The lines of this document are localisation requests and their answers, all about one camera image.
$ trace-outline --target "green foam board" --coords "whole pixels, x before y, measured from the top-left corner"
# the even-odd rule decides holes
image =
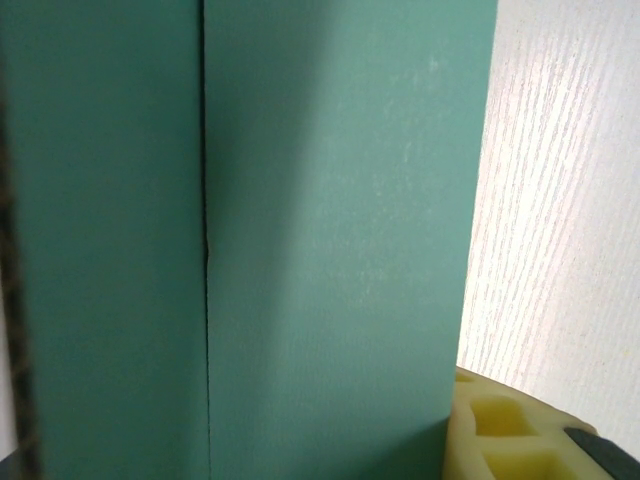
[[[47,478],[437,477],[495,8],[2,3]]]
[[[212,477],[436,478],[495,2],[206,2]]]
[[[44,467],[207,478],[194,1],[0,10]]]

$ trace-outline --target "vertical gap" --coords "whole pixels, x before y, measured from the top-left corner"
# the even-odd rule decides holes
[[[209,478],[211,478],[211,409],[209,377],[209,238],[207,235],[207,112],[206,112],[206,65],[205,65],[205,0],[198,1],[198,88],[200,124],[200,201],[202,203],[202,243],[204,278],[204,334],[205,361],[207,369],[207,455],[209,457]]]

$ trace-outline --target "green panel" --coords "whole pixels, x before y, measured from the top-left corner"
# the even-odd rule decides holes
[[[197,1],[1,19],[47,478],[207,478]]]
[[[207,2],[213,478],[437,478],[495,9]]]

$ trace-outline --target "corrugated cardboard edge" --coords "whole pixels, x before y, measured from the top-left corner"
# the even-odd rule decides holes
[[[0,70],[0,270],[4,302],[5,331],[18,451],[14,477],[23,480],[43,478],[40,461],[36,408],[32,388],[29,335],[20,273],[20,256],[15,228],[15,198],[11,186],[11,158],[7,145],[4,72]]]

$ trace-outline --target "wood grain texture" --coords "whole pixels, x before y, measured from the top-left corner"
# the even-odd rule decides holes
[[[640,456],[640,3],[498,9],[458,363]]]

